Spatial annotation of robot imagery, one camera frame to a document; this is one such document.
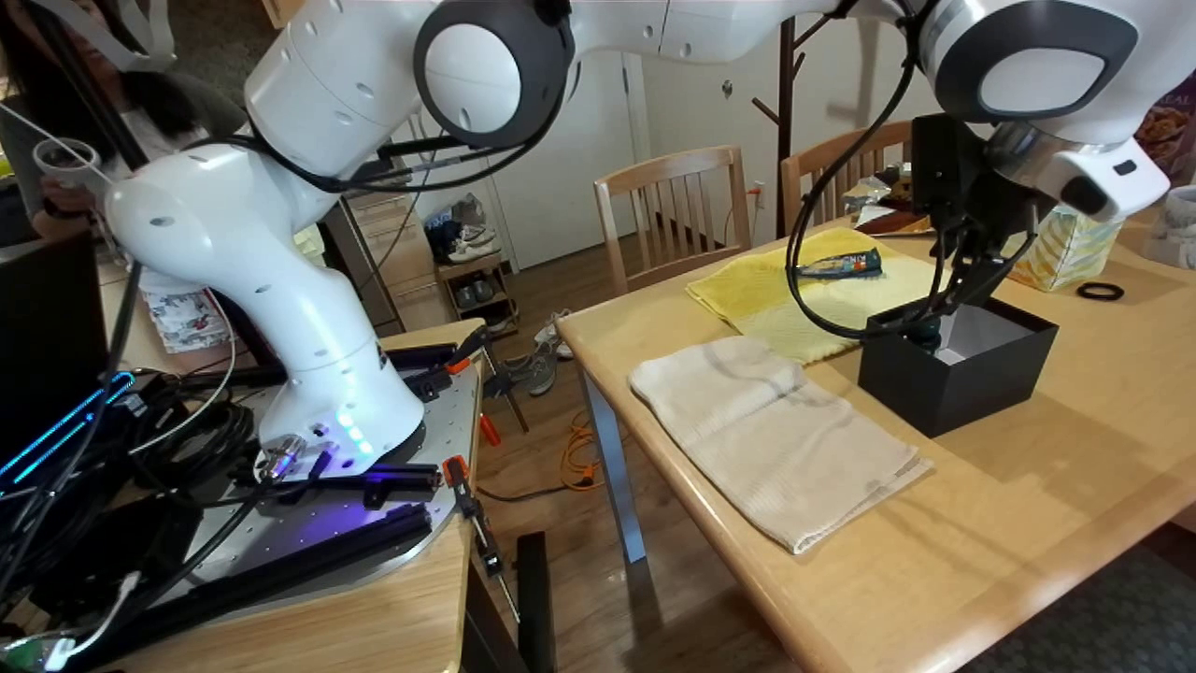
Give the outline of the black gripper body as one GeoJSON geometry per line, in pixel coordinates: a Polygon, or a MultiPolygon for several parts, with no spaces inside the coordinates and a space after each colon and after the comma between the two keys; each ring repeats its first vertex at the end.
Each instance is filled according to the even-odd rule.
{"type": "Polygon", "coordinates": [[[998,175],[952,116],[912,119],[912,200],[936,223],[936,250],[956,268],[1008,266],[1028,245],[1037,196],[998,175]]]}

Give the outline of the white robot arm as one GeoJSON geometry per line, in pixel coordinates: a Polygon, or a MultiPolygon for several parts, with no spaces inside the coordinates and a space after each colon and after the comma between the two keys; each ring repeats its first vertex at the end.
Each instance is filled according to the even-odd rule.
{"type": "Polygon", "coordinates": [[[730,64],[791,15],[893,24],[942,111],[994,131],[1008,185],[1101,221],[1165,192],[1138,129],[1192,70],[1196,0],[308,0],[244,87],[247,129],[133,170],[103,216],[147,268],[232,298],[280,360],[250,474],[363,474],[425,408],[297,233],[401,185],[401,119],[429,111],[447,150],[527,150],[578,56],[730,64]]]}

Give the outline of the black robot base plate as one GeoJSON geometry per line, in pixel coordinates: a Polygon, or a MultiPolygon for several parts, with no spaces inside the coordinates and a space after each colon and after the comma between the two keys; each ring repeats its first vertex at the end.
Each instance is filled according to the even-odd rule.
{"type": "Polygon", "coordinates": [[[406,464],[315,481],[298,500],[264,500],[213,556],[137,591],[66,673],[92,673],[204,620],[401,556],[434,535],[437,491],[434,464],[406,464]]]}

